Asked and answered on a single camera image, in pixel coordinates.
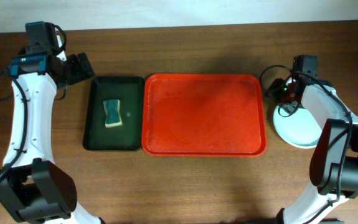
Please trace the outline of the pale green plate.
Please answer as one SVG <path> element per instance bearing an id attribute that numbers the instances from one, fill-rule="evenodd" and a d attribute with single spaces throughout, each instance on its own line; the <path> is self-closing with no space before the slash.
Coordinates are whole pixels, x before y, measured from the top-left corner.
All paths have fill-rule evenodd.
<path id="1" fill-rule="evenodd" d="M 287 143 L 301 149 L 316 147 L 321 135 L 321 128 L 306 109 L 299 109 L 295 114 L 273 112 L 273 125 L 278 135 Z"/>

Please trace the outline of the green and yellow sponge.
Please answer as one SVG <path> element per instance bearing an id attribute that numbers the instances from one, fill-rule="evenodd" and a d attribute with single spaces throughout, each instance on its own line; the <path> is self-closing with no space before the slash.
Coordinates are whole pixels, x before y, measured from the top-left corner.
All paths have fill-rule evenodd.
<path id="1" fill-rule="evenodd" d="M 103 101 L 106 119 L 104 125 L 106 128 L 113 128 L 122 125 L 121 102 L 118 99 L 109 99 Z"/>

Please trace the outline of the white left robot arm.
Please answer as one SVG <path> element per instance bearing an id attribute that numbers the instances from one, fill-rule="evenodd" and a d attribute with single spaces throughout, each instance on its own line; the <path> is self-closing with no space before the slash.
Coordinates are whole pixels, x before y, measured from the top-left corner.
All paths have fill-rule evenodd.
<path id="1" fill-rule="evenodd" d="M 0 203 L 17 223 L 103 223 L 79 204 L 74 180 L 52 154 L 57 89 L 94 76 L 87 55 L 22 55 L 5 71 L 12 80 L 14 114 L 0 169 Z"/>

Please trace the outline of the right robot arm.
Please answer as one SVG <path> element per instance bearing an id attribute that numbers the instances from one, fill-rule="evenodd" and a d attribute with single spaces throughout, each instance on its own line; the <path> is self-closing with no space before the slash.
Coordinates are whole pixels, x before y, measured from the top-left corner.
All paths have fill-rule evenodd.
<path id="1" fill-rule="evenodd" d="M 295 202 L 279 211 L 275 223 L 320 223 L 358 197 L 358 116 L 332 84 L 304 75 L 274 80 L 267 95 L 289 117 L 306 110 L 321 130 L 310 161 L 310 182 Z"/>

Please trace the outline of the black water tray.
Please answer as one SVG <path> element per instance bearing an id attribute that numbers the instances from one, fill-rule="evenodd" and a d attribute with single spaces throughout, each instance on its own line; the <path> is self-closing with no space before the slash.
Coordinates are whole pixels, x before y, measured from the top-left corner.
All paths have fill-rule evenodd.
<path id="1" fill-rule="evenodd" d="M 83 147 L 88 151 L 136 151 L 141 145 L 142 77 L 96 77 L 91 82 Z M 122 125 L 106 128 L 103 101 L 121 102 Z"/>

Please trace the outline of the red serving tray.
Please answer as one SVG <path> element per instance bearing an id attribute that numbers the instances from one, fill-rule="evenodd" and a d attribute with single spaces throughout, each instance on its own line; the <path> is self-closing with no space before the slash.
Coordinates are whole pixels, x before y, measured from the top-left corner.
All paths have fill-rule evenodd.
<path id="1" fill-rule="evenodd" d="M 249 74 L 149 76 L 141 146 L 153 156 L 260 156 L 267 137 L 258 79 Z"/>

